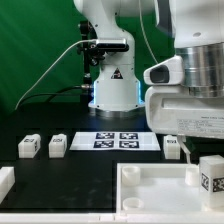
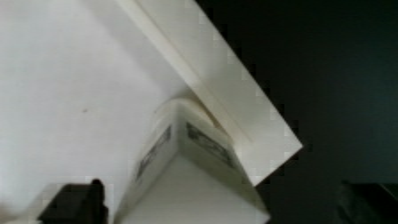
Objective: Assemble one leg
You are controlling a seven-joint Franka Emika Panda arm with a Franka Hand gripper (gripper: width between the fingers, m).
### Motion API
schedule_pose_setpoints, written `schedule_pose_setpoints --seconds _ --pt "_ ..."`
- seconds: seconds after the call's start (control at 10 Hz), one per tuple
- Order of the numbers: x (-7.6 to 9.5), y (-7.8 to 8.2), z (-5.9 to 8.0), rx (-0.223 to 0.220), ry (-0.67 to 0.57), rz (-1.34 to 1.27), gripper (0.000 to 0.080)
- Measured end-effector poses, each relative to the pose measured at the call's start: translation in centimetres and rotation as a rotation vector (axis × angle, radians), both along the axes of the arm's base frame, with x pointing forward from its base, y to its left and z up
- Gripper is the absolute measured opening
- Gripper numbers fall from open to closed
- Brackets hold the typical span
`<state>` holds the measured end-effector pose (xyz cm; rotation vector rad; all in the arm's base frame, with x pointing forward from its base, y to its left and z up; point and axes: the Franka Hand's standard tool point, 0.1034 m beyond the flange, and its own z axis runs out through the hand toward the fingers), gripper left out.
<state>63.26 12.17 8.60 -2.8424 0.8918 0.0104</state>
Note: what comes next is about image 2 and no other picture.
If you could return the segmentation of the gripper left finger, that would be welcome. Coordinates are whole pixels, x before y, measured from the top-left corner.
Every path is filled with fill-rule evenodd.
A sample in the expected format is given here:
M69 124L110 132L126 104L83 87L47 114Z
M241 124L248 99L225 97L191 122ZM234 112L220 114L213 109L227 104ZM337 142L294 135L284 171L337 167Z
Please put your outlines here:
M40 224L108 224L104 185L97 179L88 184L65 184L37 216Z

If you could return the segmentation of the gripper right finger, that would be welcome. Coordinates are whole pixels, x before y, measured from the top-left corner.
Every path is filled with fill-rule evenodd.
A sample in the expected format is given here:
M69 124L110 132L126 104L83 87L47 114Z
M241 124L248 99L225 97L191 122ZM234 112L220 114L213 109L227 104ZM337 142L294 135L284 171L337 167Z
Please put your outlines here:
M333 224L398 224L398 183L341 183Z

